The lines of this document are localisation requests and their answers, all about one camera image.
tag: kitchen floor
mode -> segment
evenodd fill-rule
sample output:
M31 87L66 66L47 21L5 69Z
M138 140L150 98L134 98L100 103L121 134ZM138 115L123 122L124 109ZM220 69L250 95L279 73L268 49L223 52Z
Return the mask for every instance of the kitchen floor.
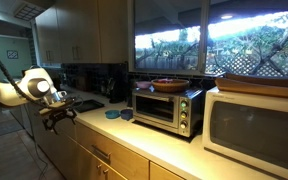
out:
M0 122L14 119L0 107ZM62 180L63 176L35 146L25 130L0 136L0 180Z

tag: microwave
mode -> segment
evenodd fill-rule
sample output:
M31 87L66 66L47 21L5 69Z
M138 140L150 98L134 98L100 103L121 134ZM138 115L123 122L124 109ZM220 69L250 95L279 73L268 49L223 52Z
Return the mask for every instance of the microwave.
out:
M159 129L190 137L202 128L205 91L188 89L164 93L135 88L132 92L133 118Z
M288 179L288 98L208 90L202 144Z

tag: upper cabinet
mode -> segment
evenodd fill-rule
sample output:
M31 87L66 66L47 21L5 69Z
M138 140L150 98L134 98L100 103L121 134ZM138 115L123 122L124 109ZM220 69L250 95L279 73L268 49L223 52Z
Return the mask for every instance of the upper cabinet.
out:
M43 63L61 61L60 42L56 9L51 7L36 17L36 27L39 40L39 55Z
M59 62L121 63L127 61L128 1L57 1L53 8L56 9L55 18L62 57Z

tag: robotic arm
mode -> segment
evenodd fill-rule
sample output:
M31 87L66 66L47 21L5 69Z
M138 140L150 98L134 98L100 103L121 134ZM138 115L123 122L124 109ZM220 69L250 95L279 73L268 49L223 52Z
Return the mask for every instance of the robotic arm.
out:
M64 99L66 92L58 92L53 81L43 68L29 69L24 77L15 82L0 62L0 68L10 83L0 82L0 106L15 107L32 102L41 107L39 113L46 130L55 133L56 122L69 118L74 123L76 113L72 109L74 98Z

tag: oven control knob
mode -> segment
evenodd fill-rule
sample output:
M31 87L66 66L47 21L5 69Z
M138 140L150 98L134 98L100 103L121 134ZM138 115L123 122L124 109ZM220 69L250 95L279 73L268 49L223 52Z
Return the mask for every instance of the oven control knob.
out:
M181 128L185 129L187 127L187 122L186 121L182 121L181 122Z
M187 101L182 101L182 102L181 102L181 106L182 106L183 108L187 107L187 106L188 106Z
M184 111L182 111L182 112L181 112L181 118L182 118L182 119L187 118L187 113L184 112Z

